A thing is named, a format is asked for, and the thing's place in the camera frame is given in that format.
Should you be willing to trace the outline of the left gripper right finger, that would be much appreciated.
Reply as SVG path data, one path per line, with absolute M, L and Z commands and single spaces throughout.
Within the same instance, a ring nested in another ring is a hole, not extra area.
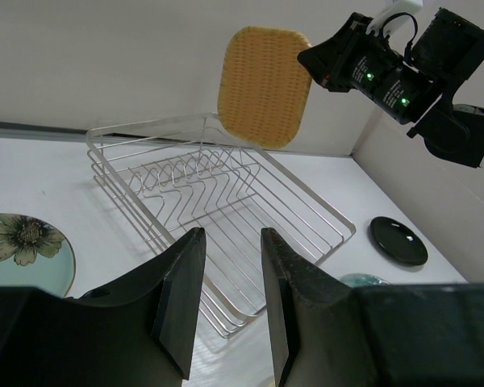
M 261 263 L 277 385 L 352 385 L 355 305 L 350 290 L 299 255 L 273 228 Z

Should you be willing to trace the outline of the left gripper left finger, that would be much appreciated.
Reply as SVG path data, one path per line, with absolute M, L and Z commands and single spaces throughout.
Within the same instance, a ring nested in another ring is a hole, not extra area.
M 206 232 L 187 231 L 160 255 L 80 298 L 89 337 L 86 380 L 186 380 L 206 262 Z

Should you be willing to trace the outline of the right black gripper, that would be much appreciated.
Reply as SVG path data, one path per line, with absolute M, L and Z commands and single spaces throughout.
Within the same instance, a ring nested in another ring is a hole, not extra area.
M 368 34 L 372 19 L 354 12 L 330 39 L 301 51 L 299 64 L 332 93 L 356 89 L 400 124 L 415 123 L 440 95 L 437 81 L 415 67 L 414 40 L 391 48 L 386 29 Z

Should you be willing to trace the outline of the orange woven square plate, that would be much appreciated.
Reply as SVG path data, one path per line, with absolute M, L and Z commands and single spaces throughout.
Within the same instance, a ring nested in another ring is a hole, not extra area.
M 295 30 L 248 26 L 227 45 L 217 98 L 223 128 L 267 149 L 297 135 L 311 88 L 297 55 L 310 47 Z

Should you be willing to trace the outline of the small black plate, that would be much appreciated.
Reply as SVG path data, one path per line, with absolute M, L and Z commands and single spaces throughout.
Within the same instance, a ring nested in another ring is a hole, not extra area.
M 405 266 L 423 266 L 428 262 L 428 250 L 421 238 L 403 223 L 384 216 L 369 224 L 369 236 L 388 258 Z

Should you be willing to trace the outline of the red and teal plate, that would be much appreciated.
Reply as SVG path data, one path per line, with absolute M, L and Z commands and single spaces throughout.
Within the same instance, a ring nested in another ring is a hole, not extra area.
M 372 274 L 367 273 L 350 273 L 343 275 L 339 279 L 343 284 L 356 288 L 371 285 L 388 285 L 389 282 Z

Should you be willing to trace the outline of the teal flower plate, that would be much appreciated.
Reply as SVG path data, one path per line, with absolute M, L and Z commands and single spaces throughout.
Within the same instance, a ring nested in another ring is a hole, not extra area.
M 33 286 L 59 297 L 76 276 L 73 247 L 44 220 L 0 213 L 0 286 Z

